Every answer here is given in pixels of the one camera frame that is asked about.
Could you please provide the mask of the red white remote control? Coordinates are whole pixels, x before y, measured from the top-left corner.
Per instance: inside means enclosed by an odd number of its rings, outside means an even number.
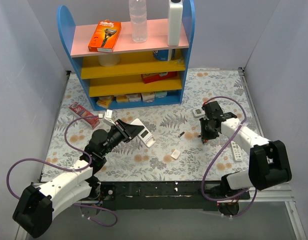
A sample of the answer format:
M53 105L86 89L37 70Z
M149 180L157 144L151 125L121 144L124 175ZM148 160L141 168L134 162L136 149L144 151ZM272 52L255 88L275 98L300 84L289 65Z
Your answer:
M147 148L150 148L155 142L156 139L149 129L141 122L140 119L136 118L131 122L132 125L143 126L144 129L137 135L138 138L144 143Z

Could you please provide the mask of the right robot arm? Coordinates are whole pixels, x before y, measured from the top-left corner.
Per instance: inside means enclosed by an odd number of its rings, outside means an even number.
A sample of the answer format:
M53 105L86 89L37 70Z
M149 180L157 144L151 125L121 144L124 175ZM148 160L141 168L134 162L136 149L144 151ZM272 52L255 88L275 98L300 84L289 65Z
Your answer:
M200 118L201 141L214 140L220 134L235 142L249 156L248 170L224 175L219 190L231 199L239 190L255 188L262 191L292 179L292 171L285 144L271 141L256 134L231 112L223 112L217 101L202 105L204 117Z

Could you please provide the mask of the white battery cover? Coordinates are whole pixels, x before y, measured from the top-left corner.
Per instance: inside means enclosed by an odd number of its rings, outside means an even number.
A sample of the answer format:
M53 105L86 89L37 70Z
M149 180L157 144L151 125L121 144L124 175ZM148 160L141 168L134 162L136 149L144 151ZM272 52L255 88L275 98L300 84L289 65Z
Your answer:
M181 152L177 149L175 149L172 154L170 155L174 160L177 160L179 156L181 155Z

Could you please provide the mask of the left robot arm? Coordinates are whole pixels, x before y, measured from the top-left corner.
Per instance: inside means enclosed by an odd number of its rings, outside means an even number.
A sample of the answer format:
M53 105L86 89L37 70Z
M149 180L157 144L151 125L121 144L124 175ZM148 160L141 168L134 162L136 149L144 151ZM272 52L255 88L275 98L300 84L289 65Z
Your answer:
M54 218L76 201L100 196L98 179L94 176L106 163L106 155L121 142L128 143L145 127L118 119L110 121L110 130L95 130L80 158L71 168L63 169L56 178L38 187L29 185L21 196L12 215L33 238L43 235Z

